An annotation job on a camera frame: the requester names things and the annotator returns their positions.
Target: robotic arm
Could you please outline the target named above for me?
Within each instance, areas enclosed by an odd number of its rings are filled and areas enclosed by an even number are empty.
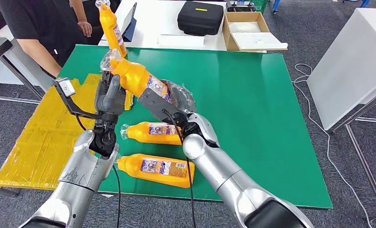
[[[64,167],[51,197],[20,228],[79,228],[83,224],[94,192],[108,176],[118,154],[114,126],[122,113],[125,90],[119,76],[104,72],[95,98],[96,114],[77,107],[68,79],[57,79],[54,86],[70,113],[95,119],[94,129],[86,130],[75,142],[73,153]],[[191,93],[170,81],[171,102],[150,88],[138,101],[153,116],[181,128],[184,154],[191,159],[220,195],[241,228],[313,228],[307,217],[252,180],[228,155],[217,139],[211,123],[196,113]],[[93,156],[89,149],[99,153]]]
[[[211,123],[195,112],[194,100],[186,88],[163,82],[170,89],[170,103],[149,88],[138,98],[139,102],[156,118],[181,127],[184,154],[219,194],[239,227],[314,227],[296,206],[258,185],[220,148]]]

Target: black cable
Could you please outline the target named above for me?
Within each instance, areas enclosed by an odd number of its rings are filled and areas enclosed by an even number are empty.
[[[175,123],[173,117],[171,116],[171,114],[163,109],[163,113],[167,115],[167,117],[173,122],[173,125],[174,127],[176,128],[176,131],[177,131],[177,134],[178,134],[178,137],[179,137],[179,140],[181,141],[181,145],[183,143],[183,139],[182,139],[182,136],[181,136],[181,132],[179,131],[178,129],[178,126],[177,124]],[[189,191],[191,193],[191,211],[192,211],[192,222],[194,223],[194,228],[197,228],[197,225],[195,223],[195,213],[194,213],[194,193],[193,193],[193,190],[192,190],[192,177],[191,177],[191,169],[189,167],[189,160],[188,160],[188,157],[185,156],[186,160],[187,160],[187,166],[188,166],[188,177],[189,177]]]
[[[81,127],[84,131],[86,131],[85,126],[83,126],[82,122],[81,122],[80,119],[79,119],[79,115],[78,115],[78,114],[75,114],[75,116],[76,116],[76,120],[77,120],[77,122],[79,123],[80,127]]]
[[[76,120],[79,123],[80,127],[83,130],[86,130],[85,126],[83,126],[82,122],[80,121],[79,115],[75,114],[75,116],[76,116]],[[117,228],[119,228],[120,227],[120,212],[121,212],[121,184],[120,184],[120,178],[118,177],[117,169],[115,168],[114,165],[113,165],[113,169],[114,169],[115,176],[117,177],[117,182],[118,182],[118,218],[117,218]]]
[[[117,219],[117,228],[120,227],[120,211],[121,211],[121,185],[120,185],[120,178],[118,177],[117,169],[113,165],[113,170],[115,172],[115,176],[117,177],[118,181],[118,219]]]

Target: bottle label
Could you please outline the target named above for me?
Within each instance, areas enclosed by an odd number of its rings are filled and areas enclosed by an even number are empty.
[[[177,134],[175,126],[166,123],[150,123],[149,134]]]
[[[153,75],[149,76],[148,83],[146,84],[147,88],[153,90],[157,95],[161,96],[164,100],[169,102],[170,100],[170,91],[167,88],[167,85],[162,83],[160,80],[155,78]]]
[[[186,178],[188,167],[186,164],[180,162],[159,161],[152,158],[144,158],[141,165],[141,171]]]
[[[121,46],[121,44],[124,43],[124,40],[122,39],[122,34],[121,34],[120,29],[118,28],[118,25],[115,25],[114,27],[114,34],[115,34],[115,37],[117,38],[118,45]]]

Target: white cable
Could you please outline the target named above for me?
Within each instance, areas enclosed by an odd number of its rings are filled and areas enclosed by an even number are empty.
[[[304,73],[303,71],[301,71],[301,70],[299,70],[298,68],[297,68],[297,66],[306,66],[306,67],[308,67],[308,68],[310,68],[310,74],[308,75],[308,74],[306,74],[306,73]],[[298,71],[298,72],[300,72],[300,73],[302,73],[302,74],[304,74],[304,76],[300,76],[300,77],[298,77],[298,78],[296,78],[294,81],[292,81],[292,83],[293,83],[293,85],[302,93],[302,95],[305,97],[305,99],[307,100],[307,102],[308,102],[308,118],[311,120],[311,121],[313,121],[314,122],[314,124],[316,124],[327,136],[328,136],[328,145],[327,145],[327,157],[328,157],[328,160],[329,160],[329,162],[333,165],[333,167],[335,167],[335,169],[336,169],[336,171],[338,172],[338,174],[339,174],[339,176],[342,178],[342,180],[350,187],[350,189],[353,191],[353,194],[354,194],[354,196],[356,197],[356,199],[357,199],[357,201],[358,201],[358,203],[360,204],[360,206],[361,206],[361,208],[363,209],[363,211],[364,211],[364,213],[365,213],[365,215],[366,215],[366,217],[367,217],[367,223],[368,223],[368,226],[370,227],[370,228],[372,228],[372,226],[371,226],[371,224],[370,224],[370,218],[368,217],[368,214],[367,214],[367,211],[366,211],[366,208],[364,208],[364,206],[363,206],[363,204],[361,203],[361,201],[360,201],[360,199],[358,198],[358,195],[356,194],[356,191],[354,191],[354,188],[345,180],[345,178],[343,177],[343,175],[342,175],[342,173],[340,173],[340,171],[339,171],[339,169],[336,167],[336,165],[333,163],[333,161],[330,159],[330,157],[329,157],[329,141],[330,141],[330,135],[316,122],[316,121],[314,121],[312,118],[311,118],[311,104],[310,104],[310,100],[307,98],[307,96],[304,94],[304,92],[296,85],[297,83],[299,83],[299,82],[305,82],[306,80],[300,80],[300,81],[297,81],[298,79],[300,79],[300,78],[303,78],[303,77],[306,77],[306,76],[310,76],[311,75],[311,73],[312,73],[312,67],[310,67],[309,65],[307,65],[307,64],[304,64],[304,63],[299,63],[299,64],[296,64],[295,66],[294,66],[294,68]]]

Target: orange bottle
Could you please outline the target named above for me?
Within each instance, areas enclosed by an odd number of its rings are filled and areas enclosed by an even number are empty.
[[[175,126],[167,123],[142,122],[133,126],[124,124],[121,127],[121,137],[135,139],[141,143],[181,145]]]
[[[128,175],[148,181],[189,188],[187,162],[141,153],[122,156],[117,160],[118,169]],[[189,162],[191,180],[194,179],[195,165]]]
[[[114,75],[118,74],[121,86],[136,97],[140,97],[146,88],[150,88],[170,102],[170,91],[166,84],[149,73],[145,66],[121,58],[116,49],[112,49],[105,54],[100,63],[100,68],[110,70]]]
[[[107,38],[108,46],[110,49],[117,49],[122,57],[125,57],[127,50],[117,25],[117,17],[110,9],[110,0],[97,0],[96,7],[100,12],[100,23]]]

